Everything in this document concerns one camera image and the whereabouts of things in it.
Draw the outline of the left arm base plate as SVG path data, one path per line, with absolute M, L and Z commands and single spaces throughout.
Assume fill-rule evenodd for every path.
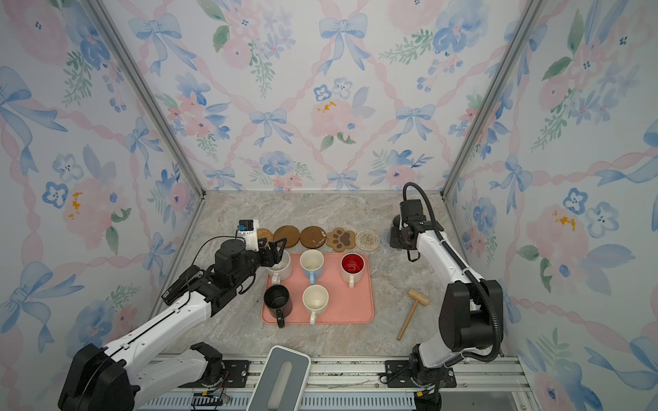
M 246 360 L 212 361 L 198 380 L 180 385 L 180 388 L 244 388 L 249 366 Z

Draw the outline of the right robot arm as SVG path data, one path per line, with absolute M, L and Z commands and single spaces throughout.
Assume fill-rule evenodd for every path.
M 504 337 L 503 290 L 468 265 L 442 231 L 429 221 L 403 224 L 395 217 L 390 229 L 392 248 L 413 251 L 430 263 L 445 292 L 438 332 L 416 345 L 410 354 L 411 378 L 430 385 L 464 360 L 491 362 L 500 356 Z

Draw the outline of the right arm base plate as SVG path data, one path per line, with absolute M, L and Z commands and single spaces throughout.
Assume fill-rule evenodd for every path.
M 379 382 L 389 388 L 415 390 L 430 390 L 436 383 L 439 383 L 440 389 L 457 387 L 457 380 L 452 368 L 423 369 L 416 373 L 411 369 L 408 360 L 385 361 L 385 372 L 379 376 Z

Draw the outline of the dark brown round coaster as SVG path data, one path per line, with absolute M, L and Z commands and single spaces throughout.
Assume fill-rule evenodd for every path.
M 300 232 L 300 243 L 308 249 L 322 247 L 327 241 L 327 233 L 319 226 L 308 226 Z

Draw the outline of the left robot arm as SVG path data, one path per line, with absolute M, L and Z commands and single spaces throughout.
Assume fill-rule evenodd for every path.
M 166 310 L 103 347 L 88 344 L 74 356 L 58 399 L 61 410 L 135 410 L 186 384 L 215 387 L 226 380 L 222 354 L 198 342 L 183 354 L 154 363 L 164 348 L 219 313 L 249 289 L 261 267 L 284 256 L 286 241 L 226 237 L 207 269 L 191 265 L 163 294 Z

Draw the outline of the rattan woven coaster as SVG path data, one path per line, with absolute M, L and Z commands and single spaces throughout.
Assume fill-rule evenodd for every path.
M 259 242 L 273 241 L 273 234 L 269 229 L 259 228 L 257 229 L 256 234 Z

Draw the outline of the white multicolour woven coaster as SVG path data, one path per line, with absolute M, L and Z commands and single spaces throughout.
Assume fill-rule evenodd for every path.
M 363 251 L 372 252 L 380 246 L 380 235 L 372 229 L 364 229 L 356 234 L 356 246 Z

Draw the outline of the white speckled mug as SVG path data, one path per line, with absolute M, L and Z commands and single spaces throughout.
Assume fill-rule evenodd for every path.
M 282 284 L 292 274 L 291 255 L 287 251 L 284 251 L 281 262 L 273 267 L 269 267 L 267 270 L 272 284 Z

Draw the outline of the plain wooden round coaster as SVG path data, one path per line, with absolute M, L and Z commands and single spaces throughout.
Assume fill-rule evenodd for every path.
M 285 239 L 285 247 L 293 248 L 300 241 L 300 230 L 293 225 L 284 225 L 273 233 L 274 241 Z

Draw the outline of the pink mug red inside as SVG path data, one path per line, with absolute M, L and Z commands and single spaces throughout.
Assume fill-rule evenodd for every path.
M 365 272 L 365 259 L 358 253 L 348 253 L 340 262 L 341 278 L 353 289 L 363 278 Z

